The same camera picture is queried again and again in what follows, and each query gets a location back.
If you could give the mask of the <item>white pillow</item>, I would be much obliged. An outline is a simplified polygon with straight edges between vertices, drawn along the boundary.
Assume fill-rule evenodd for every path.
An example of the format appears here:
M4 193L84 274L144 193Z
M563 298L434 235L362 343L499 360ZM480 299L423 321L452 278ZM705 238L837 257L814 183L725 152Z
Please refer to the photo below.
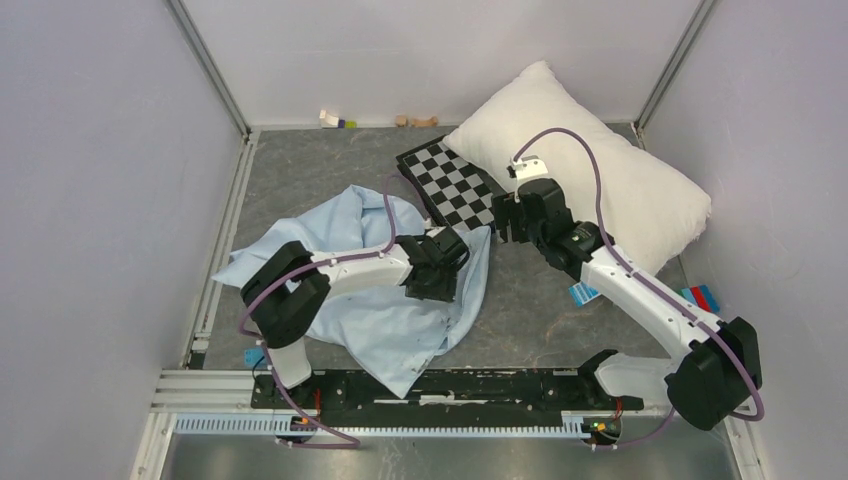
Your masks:
M705 230L711 199L696 183L633 146L572 98L537 61L448 134L445 144L503 190L525 147L544 162L577 220L602 219L641 269L657 274Z

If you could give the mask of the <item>light blue pillowcase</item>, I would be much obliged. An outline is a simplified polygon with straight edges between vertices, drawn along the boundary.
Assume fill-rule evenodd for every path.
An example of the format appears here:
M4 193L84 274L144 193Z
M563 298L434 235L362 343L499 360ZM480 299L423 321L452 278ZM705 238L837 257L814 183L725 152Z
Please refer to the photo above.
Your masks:
M409 202L361 186L306 213L276 221L256 242L231 255L213 280L243 287L280 247L298 240L310 251L342 252L383 247L391 232L421 234L425 220ZM328 300L309 337L343 346L369 374L398 397L405 396L431 360L455 347L480 313L489 272L491 230L462 231L470 258L458 274L451 303L417 300L401 287L378 287Z

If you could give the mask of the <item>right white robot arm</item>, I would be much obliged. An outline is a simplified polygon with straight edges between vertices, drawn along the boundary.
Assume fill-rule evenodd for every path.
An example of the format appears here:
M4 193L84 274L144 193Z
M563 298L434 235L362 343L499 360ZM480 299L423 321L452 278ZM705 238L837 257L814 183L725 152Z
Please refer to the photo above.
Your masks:
M494 197L505 241L529 242L547 263L595 290L650 333L668 359L603 355L577 382L580 400L602 408L616 396L666 400L690 425L710 430L726 417L759 421L762 368L755 328L687 301L617 246L601 221L577 221L550 178Z

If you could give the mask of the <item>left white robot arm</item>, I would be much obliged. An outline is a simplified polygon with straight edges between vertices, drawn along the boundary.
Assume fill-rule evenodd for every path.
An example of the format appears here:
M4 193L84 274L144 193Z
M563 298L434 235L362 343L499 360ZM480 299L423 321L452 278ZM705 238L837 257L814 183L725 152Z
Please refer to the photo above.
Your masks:
M370 313L394 327L405 318L393 313L396 303L453 304L469 257L468 246L451 228L400 235L383 248L349 252L310 252L299 241L283 245L240 290L278 397L295 408L312 399L313 369L304 338L326 315L326 303L374 293L376 299L367 303Z

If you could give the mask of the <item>blue white pillow label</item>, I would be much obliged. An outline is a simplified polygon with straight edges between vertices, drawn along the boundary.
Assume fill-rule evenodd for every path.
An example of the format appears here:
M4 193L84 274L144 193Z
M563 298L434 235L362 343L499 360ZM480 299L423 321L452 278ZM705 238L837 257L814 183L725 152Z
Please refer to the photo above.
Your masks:
M600 296L597 290L584 282L572 285L569 288L569 293L577 307L582 307Z

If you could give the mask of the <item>black white checkerboard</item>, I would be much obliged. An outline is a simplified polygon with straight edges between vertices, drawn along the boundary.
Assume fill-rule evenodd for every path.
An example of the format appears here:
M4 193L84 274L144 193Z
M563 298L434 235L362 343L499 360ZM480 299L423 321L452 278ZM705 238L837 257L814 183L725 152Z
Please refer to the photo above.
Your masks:
M492 199L503 190L484 170L452 151L442 137L401 153L395 160L435 224L463 231L495 228Z

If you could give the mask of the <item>wooden toy pieces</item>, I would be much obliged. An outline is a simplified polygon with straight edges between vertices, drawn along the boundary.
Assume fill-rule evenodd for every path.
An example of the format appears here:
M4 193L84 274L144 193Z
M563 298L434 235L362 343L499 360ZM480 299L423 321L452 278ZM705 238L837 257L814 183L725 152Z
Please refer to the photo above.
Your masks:
M439 119L436 116L429 118L415 118L406 115L397 115L395 117L395 126L399 128L433 128L439 125Z

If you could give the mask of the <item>red blue green blocks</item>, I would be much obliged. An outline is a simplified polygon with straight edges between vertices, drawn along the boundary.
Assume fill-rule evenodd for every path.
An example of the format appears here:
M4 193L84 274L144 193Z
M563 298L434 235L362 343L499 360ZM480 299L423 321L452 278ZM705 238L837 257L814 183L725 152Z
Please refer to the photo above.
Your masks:
M696 304L702 310L713 314L720 312L718 302L707 285L702 284L683 288L681 294L688 302Z

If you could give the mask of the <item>small blue object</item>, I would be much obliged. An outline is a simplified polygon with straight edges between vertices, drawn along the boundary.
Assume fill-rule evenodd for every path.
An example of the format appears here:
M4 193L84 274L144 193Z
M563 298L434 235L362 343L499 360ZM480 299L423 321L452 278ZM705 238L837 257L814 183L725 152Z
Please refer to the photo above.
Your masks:
M260 347L246 349L243 355L244 365L249 369L262 369L267 367L264 351Z

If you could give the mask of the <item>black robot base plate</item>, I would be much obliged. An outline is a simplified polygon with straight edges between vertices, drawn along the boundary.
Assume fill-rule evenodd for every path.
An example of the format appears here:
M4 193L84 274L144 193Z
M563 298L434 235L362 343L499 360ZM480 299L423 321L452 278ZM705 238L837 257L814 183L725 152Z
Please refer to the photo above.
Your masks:
M575 369L426 370L403 397L363 370L319 370L290 389L294 404L340 427L555 427L565 411L643 409Z

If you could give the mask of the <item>aluminium rail frame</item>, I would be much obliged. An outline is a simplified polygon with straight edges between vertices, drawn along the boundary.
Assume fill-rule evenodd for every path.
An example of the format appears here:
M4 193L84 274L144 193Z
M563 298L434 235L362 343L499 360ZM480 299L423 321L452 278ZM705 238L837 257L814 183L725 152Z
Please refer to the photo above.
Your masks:
M163 370L154 390L154 413L249 412L254 380L248 370Z

